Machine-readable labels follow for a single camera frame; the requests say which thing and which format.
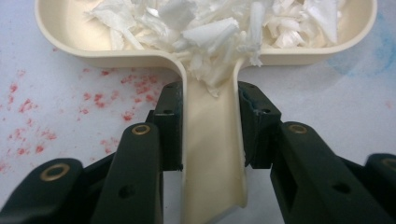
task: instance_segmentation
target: pile of white shavings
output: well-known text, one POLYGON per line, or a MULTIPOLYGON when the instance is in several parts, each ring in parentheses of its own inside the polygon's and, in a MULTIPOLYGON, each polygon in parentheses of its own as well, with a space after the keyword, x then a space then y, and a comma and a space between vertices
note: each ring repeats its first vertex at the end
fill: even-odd
POLYGON ((104 0, 88 13, 109 27, 112 49, 124 49, 125 39, 134 49, 174 53, 192 76, 218 96, 219 87, 238 59, 246 57, 251 64, 262 65, 262 48, 323 48, 336 44, 344 3, 104 0))

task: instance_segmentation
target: cream plastic tray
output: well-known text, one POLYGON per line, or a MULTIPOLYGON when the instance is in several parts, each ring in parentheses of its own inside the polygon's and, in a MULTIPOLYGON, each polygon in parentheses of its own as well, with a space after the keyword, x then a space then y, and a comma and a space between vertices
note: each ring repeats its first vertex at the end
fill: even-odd
MULTIPOLYGON (((245 206, 244 154, 237 95, 239 61, 219 98, 186 74, 172 54, 155 50, 110 50, 107 28, 83 12, 100 0, 36 0, 35 15, 43 35, 57 48, 98 67, 166 67, 183 79, 182 223, 206 223, 233 206, 245 206)), ((360 42, 372 28, 376 0, 346 0, 339 43, 322 49, 263 49, 265 65, 323 61, 360 42)))

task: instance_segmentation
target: white shredded material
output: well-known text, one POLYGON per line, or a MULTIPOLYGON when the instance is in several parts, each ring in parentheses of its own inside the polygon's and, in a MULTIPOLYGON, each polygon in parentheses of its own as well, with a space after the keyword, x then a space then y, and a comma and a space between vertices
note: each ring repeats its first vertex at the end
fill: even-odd
POLYGON ((218 96, 240 58, 261 66, 264 48, 335 45, 345 1, 104 0, 88 14, 109 28, 112 49, 125 49, 125 39, 173 53, 218 96))

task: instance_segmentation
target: blue stain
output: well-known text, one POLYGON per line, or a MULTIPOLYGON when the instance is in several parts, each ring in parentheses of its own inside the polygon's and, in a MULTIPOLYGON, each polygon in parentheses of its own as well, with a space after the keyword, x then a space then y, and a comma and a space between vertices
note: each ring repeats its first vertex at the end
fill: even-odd
POLYGON ((327 63, 338 73, 349 77, 373 77, 396 74, 396 38, 390 24, 380 13, 375 25, 357 46, 340 52, 327 63))

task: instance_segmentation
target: white table surface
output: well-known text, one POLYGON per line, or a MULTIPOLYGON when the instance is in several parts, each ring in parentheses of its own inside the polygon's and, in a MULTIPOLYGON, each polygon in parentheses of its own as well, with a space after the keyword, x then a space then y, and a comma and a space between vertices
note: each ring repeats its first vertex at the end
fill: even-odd
MULTIPOLYGON (((322 63, 241 71, 282 112, 315 128, 331 149, 359 164, 396 154, 396 2, 378 1, 375 26, 357 46, 322 63)), ((55 158, 89 165, 117 149, 144 121, 163 69, 91 67, 53 47, 35 23, 34 1, 0 1, 0 207, 35 167, 55 158)), ((165 174, 165 223, 178 223, 181 173, 165 174)), ((282 223, 269 171, 247 168, 248 205, 219 223, 282 223)))

